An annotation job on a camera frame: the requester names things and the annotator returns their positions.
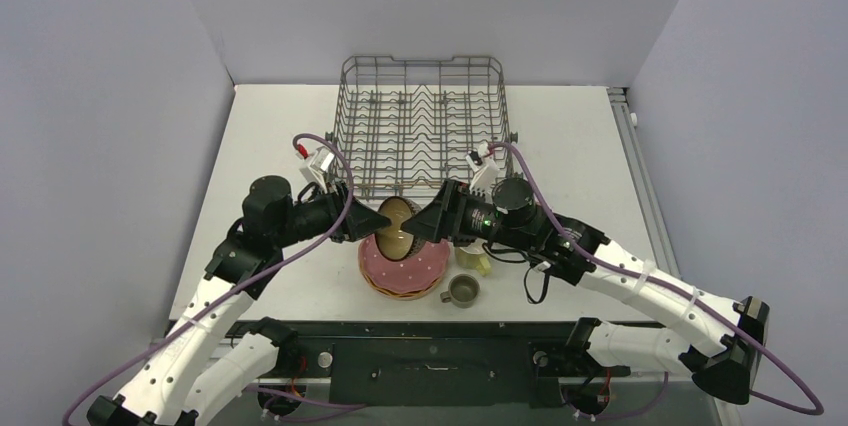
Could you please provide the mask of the dark brown glazed bowl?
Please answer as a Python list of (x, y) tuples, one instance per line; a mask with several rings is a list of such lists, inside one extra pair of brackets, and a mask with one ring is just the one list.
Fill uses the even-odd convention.
[(385, 199), (378, 212), (390, 219), (390, 225), (375, 234), (379, 252), (390, 261), (401, 261), (417, 254), (424, 241), (402, 230), (402, 224), (419, 213), (421, 207), (401, 196)]

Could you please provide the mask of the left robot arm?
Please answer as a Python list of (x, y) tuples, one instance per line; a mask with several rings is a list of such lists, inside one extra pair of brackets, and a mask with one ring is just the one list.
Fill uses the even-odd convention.
[(259, 376), (291, 373), (298, 362), (295, 333), (264, 318), (234, 352), (208, 359), (230, 328), (260, 297), (282, 265), (285, 248), (306, 242), (356, 242), (390, 221), (362, 205), (346, 184), (322, 187), (306, 201), (292, 197), (279, 176), (254, 181), (242, 215), (215, 249), (184, 310), (161, 343), (138, 358), (141, 370), (114, 396), (89, 407), (91, 425), (205, 425)]

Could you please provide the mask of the grey wire dish rack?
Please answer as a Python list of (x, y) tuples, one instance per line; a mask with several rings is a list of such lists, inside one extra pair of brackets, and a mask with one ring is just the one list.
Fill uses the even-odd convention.
[(479, 143), (518, 141), (502, 64), (480, 55), (347, 58), (325, 137), (346, 157), (356, 197), (373, 204), (426, 203), (443, 180), (470, 181), (465, 156)]

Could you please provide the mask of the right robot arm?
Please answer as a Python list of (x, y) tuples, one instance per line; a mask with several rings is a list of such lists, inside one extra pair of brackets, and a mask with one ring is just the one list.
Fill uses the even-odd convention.
[(611, 297), (662, 324), (649, 332), (587, 320), (588, 329), (564, 346), (578, 373), (596, 366), (690, 375), (702, 391), (728, 403), (750, 401), (767, 336), (769, 306), (703, 292), (626, 251), (602, 231), (547, 213), (528, 181), (499, 182), (492, 199), (456, 180), (401, 225), (417, 239), (467, 246), (480, 240), (524, 254), (546, 277)]

